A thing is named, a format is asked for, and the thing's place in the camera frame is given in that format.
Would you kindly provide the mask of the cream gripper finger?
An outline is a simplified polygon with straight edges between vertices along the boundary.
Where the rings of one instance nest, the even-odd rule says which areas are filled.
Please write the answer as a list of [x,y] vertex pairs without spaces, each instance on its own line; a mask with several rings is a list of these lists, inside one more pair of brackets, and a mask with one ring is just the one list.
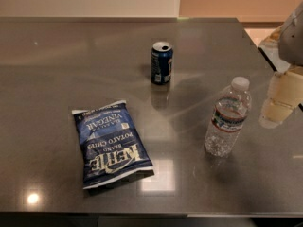
[[281,125],[303,102],[303,67],[291,65],[283,73],[275,72],[270,80],[259,124],[265,129]]

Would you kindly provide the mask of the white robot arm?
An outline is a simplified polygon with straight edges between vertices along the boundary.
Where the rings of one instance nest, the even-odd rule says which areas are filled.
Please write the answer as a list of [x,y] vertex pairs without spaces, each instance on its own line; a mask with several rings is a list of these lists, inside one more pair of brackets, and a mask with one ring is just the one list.
[[303,102],[303,2],[259,49],[274,70],[259,123],[273,129]]

